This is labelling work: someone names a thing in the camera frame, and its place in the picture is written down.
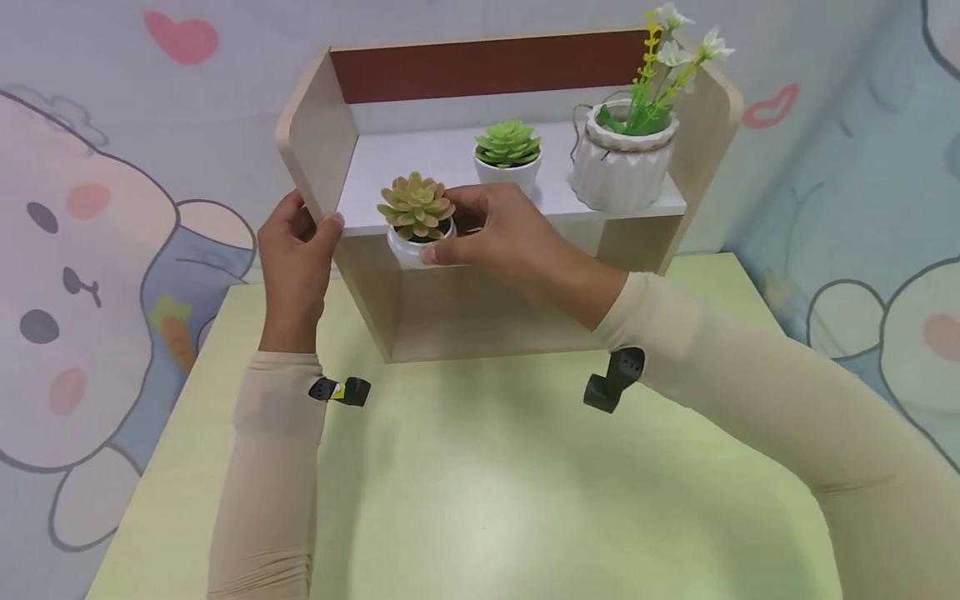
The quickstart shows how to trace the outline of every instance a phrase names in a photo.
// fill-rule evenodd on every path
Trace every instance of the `beige arm sleeve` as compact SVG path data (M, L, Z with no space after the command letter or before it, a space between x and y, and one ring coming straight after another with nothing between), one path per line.
M207 598L309 597L326 402L307 390L322 375L315 354L258 352L247 367L213 530Z
M960 476L855 375L651 274L630 275L596 334L642 348L643 383L810 487L845 598L960 597Z

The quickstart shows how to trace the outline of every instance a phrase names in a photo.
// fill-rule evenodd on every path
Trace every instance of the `wooden shelf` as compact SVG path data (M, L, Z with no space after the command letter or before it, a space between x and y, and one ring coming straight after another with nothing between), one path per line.
M674 103L681 125L660 199L615 217L581 204L569 185L575 133L567 119L574 106L602 102L629 83L646 37L631 30L331 49L311 64L280 115L277 146L314 219L344 214L334 260L385 361L597 348L569 318L478 269L404 271L387 246L375 208L380 189L415 170L449 187L477 182L473 138L491 123L515 118L537 127L543 161L532 200L551 221L599 230L602 261L666 271L743 100L702 65L696 90Z
M532 200L551 221L603 221L635 217L683 215L686 202L671 178L663 183L658 201L637 214L609 215L577 200L570 187L573 163L569 151L576 142L570 121L529 123L543 138L543 159ZM397 133L361 133L353 149L344 191L337 205L344 215L344 235L378 235L387 232L383 215L376 211L380 189L394 177L420 171L424 177L442 181L447 187L478 183L473 166L475 136L482 127Z

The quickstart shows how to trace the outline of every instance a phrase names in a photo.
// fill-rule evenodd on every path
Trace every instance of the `green succulent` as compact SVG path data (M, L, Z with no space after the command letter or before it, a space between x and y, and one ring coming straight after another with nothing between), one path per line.
M396 178L393 188L383 188L380 195L388 204L378 204L376 209L405 240L415 237L439 240L444 237L440 223L449 219L456 208L444 198L445 191L442 183L424 179L414 171L409 178Z
M533 132L519 121L487 127L487 134L476 138L476 157L500 169L529 164L540 155L540 138L531 138Z

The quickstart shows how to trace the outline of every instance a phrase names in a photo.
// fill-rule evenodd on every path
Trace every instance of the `light green table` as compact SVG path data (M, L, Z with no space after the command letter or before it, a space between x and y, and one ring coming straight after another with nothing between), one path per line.
M777 325L731 254L670 278ZM232 288L88 600L204 598L230 414L264 312ZM384 366L342 282L321 359L373 382L331 405L320 450L314 598L839 598L826 525L789 472L634 386L582 403L604 352Z

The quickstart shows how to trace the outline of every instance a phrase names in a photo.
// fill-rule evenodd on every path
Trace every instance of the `person's left hand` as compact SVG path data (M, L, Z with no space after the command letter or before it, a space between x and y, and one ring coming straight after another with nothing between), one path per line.
M340 213L327 215L315 224L303 205L303 196L294 190L257 232L267 288L267 319L260 350L317 352L317 321L324 313L333 249L343 230Z

